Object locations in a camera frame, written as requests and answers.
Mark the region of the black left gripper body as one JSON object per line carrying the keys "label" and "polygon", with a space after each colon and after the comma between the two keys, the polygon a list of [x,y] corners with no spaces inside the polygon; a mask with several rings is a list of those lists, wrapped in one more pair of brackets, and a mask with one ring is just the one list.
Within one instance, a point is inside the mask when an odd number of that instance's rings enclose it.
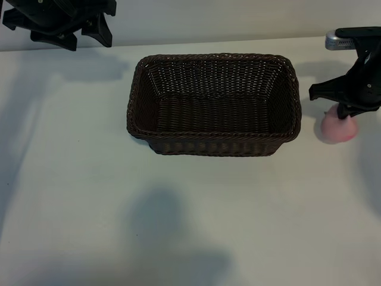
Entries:
{"label": "black left gripper body", "polygon": [[43,33],[59,33],[100,15],[116,14],[116,1],[8,1],[13,7],[2,23],[11,30],[20,27]]}

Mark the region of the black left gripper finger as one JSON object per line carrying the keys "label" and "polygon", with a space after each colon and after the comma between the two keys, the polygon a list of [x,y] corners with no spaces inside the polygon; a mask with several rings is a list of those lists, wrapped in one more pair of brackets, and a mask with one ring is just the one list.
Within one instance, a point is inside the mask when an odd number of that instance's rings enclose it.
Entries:
{"label": "black left gripper finger", "polygon": [[77,37],[73,33],[69,35],[54,36],[44,35],[43,33],[31,31],[30,39],[33,42],[48,43],[69,51],[76,51],[77,49]]}
{"label": "black left gripper finger", "polygon": [[88,19],[81,34],[97,40],[104,47],[112,47],[113,36],[103,15],[96,15]]}

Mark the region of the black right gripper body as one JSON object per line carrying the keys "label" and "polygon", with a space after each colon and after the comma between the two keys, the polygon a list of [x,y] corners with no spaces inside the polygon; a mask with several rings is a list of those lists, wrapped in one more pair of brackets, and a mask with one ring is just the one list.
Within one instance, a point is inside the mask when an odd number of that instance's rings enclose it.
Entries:
{"label": "black right gripper body", "polygon": [[340,77],[311,85],[310,100],[324,98],[345,104],[354,117],[380,108],[380,38],[327,37],[330,50],[354,49],[357,60],[348,72]]}

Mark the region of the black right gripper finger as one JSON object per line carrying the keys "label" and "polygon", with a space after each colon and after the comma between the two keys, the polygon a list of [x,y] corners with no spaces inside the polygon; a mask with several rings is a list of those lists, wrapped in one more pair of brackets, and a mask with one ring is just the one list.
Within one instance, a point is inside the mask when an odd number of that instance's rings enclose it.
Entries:
{"label": "black right gripper finger", "polygon": [[345,104],[338,104],[337,116],[341,120],[346,119],[348,116],[351,116],[350,108]]}

